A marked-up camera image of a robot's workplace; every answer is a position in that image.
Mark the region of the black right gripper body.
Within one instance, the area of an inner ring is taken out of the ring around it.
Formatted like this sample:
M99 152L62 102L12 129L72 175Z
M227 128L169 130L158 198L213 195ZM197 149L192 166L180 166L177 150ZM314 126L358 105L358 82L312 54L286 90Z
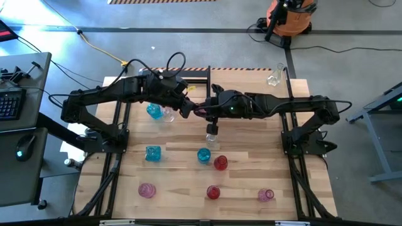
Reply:
M224 98L222 96L222 93L216 94L215 97L207 98L207 105L210 107L207 110L208 119L223 118L225 116L222 107L220 106L223 101Z

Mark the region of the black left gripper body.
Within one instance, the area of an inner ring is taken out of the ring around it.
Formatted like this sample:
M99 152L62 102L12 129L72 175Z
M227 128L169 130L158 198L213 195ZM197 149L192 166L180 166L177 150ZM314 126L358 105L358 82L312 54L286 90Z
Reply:
M192 102L187 96L179 95L173 98L171 108L187 119L190 113L196 108L196 103Z

